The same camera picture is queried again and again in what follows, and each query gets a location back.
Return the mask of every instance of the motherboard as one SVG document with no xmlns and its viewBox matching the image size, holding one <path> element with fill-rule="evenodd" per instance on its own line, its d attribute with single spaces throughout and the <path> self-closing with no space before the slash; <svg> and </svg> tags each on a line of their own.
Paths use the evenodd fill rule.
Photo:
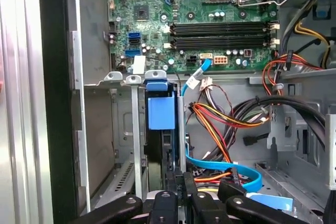
<svg viewBox="0 0 336 224">
<path fill-rule="evenodd" d="M 261 70 L 274 49 L 277 6 L 241 7 L 237 0 L 109 0 L 112 68 L 192 72 Z"/>
</svg>

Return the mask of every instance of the green circuit board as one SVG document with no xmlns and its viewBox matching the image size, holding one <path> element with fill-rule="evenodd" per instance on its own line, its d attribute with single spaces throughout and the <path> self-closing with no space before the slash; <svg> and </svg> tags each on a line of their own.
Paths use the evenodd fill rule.
<svg viewBox="0 0 336 224">
<path fill-rule="evenodd" d="M 271 48 L 261 47 L 251 49 L 250 57 L 242 54 L 242 50 L 228 49 L 197 49 L 186 50 L 180 54 L 179 50 L 164 48 L 169 42 L 169 34 L 165 28 L 172 22 L 175 24 L 187 23 L 225 23 L 225 22 L 266 22 L 277 20 L 276 5 L 263 5 L 240 8 L 231 0 L 220 0 L 220 3 L 209 3 L 210 0 L 174 0 L 170 5 L 166 0 L 109 0 L 109 22 L 115 26 L 115 41 L 110 45 L 112 67 L 121 67 L 130 70 L 133 59 L 125 60 L 126 49 L 140 49 L 147 46 L 146 69 L 164 69 L 168 66 L 168 72 L 174 68 L 178 72 L 192 72 L 200 67 L 201 61 L 192 66 L 186 63 L 188 56 L 200 54 L 212 54 L 215 56 L 227 56 L 227 63 L 222 65 L 212 64 L 209 71 L 227 70 L 261 70 L 270 60 Z M 129 45 L 128 33 L 141 33 L 141 43 Z M 237 64 L 236 60 L 248 62 L 247 65 Z"/>
</svg>

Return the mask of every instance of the blue sata port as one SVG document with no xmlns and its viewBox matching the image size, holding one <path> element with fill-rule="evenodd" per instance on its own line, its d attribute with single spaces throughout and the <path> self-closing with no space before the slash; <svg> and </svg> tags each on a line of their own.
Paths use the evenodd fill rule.
<svg viewBox="0 0 336 224">
<path fill-rule="evenodd" d="M 141 33 L 128 33 L 128 41 L 130 44 L 140 44 Z"/>
<path fill-rule="evenodd" d="M 141 33 L 128 33 L 128 39 L 141 39 Z"/>
<path fill-rule="evenodd" d="M 141 55 L 140 49 L 127 49 L 125 50 L 126 57 L 134 57 L 136 55 Z"/>
</svg>

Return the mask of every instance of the ventilation holes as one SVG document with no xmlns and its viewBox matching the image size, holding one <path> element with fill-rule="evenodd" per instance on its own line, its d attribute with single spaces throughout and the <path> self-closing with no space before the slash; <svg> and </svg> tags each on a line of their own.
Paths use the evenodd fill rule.
<svg viewBox="0 0 336 224">
<path fill-rule="evenodd" d="M 124 175 L 121 177 L 119 183 L 117 184 L 117 187 L 115 188 L 114 191 L 119 191 L 121 189 L 121 187 L 123 186 L 124 182 L 126 181 L 128 175 L 130 174 L 130 171 L 132 170 L 133 168 L 133 163 L 131 163 L 127 169 L 126 169 L 126 172 L 124 173 Z"/>
</svg>

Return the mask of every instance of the ram slot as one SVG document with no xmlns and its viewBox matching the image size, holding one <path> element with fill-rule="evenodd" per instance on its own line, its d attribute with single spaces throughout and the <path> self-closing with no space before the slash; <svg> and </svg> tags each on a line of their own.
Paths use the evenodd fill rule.
<svg viewBox="0 0 336 224">
<path fill-rule="evenodd" d="M 209 37 L 209 38 L 178 38 L 172 42 L 172 47 L 178 50 L 192 49 L 244 49 L 260 48 L 269 44 L 268 36 L 244 37 Z"/>
<path fill-rule="evenodd" d="M 263 34 L 268 31 L 268 25 L 263 22 L 243 23 L 196 23 L 173 24 L 170 32 L 175 37 L 209 36 L 209 35 L 239 35 L 239 34 Z"/>
</svg>

